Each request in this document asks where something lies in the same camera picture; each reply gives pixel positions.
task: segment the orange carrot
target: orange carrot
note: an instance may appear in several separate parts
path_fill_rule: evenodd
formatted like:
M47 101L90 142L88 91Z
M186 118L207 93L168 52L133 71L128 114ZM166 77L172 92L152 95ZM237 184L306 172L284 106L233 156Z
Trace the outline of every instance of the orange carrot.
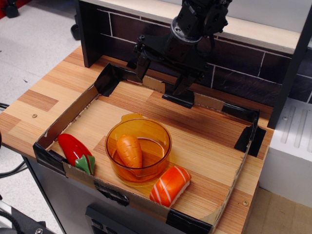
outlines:
M142 150L139 140L132 135L122 135L117 141L116 150L127 167L142 167Z

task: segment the wood grain surface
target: wood grain surface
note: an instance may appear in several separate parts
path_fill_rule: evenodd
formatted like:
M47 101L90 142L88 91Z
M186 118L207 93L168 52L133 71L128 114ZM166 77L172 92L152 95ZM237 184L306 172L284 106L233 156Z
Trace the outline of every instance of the wood grain surface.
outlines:
M125 67L124 62L102 57L85 68L79 47L0 114L3 144L36 160L33 144L93 84L108 62ZM224 201L244 155L233 146L246 123L202 107L178 106L162 99L156 91L126 82L121 82L109 97L93 101L66 132L81 140L96 157L96 177L143 197L148 196L152 182L144 186L122 182L113 172L104 149L109 130L120 122L122 115L135 112L168 128L173 139L170 165L185 167L193 176L191 185L173 208L199 219L215 211ZM259 155L247 156L217 234L242 232L249 211L244 202L252 201L273 135L266 123L264 117L259 121L267 130ZM62 154L57 143L52 148Z

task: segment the black tape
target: black tape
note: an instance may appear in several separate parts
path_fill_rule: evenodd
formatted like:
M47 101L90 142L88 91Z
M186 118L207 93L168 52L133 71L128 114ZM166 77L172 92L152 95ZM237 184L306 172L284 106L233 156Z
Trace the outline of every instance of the black tape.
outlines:
M122 206L128 206L129 205L129 199L126 195L124 195L124 194L122 194L116 190L113 190L113 189L107 188L103 185L100 185L97 182L94 182L94 186L105 197L107 197L113 201L116 201L119 205L122 205Z
M54 151L46 151L41 145L37 142L33 145L36 159L38 164L51 169L63 176L65 176L65 171L63 168L63 161L67 161L61 155L55 153Z
M234 148L245 153L247 151L247 145L249 141L252 141L248 154L257 157L263 138L267 131L258 127L258 119L260 113L255 113L257 115L253 120L253 125L246 127L243 130Z
M248 122L253 122L254 119L257 117L258 112L254 110L249 110L243 107L231 105L225 103L222 112L225 112L231 116L237 117L242 120L246 120Z
M192 91L185 90L180 95L173 95L173 91L174 86L166 83L165 94L162 98L191 109L194 105L194 93Z
M166 223L186 234L209 234L213 226L184 213L170 209Z
M137 68L137 58L128 61L126 66L131 68L131 69L136 69Z
M102 96L108 97L122 80L142 83L135 72L108 63L94 85Z

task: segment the gray floor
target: gray floor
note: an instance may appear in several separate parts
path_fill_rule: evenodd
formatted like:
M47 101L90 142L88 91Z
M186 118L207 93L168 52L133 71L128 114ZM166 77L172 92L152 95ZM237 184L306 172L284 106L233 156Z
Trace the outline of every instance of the gray floor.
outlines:
M14 102L80 45L70 32L75 13L73 0L32 0L19 9L18 17L0 19L0 102ZM0 173L21 162L20 155L0 148ZM0 195L62 233L28 170L0 179Z

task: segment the bowl handle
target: bowl handle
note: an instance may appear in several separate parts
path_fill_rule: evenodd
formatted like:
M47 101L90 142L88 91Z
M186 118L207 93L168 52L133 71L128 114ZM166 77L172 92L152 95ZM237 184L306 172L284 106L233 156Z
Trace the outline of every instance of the bowl handle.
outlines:
M121 123L133 120L133 119L146 119L140 113L127 114L121 117Z

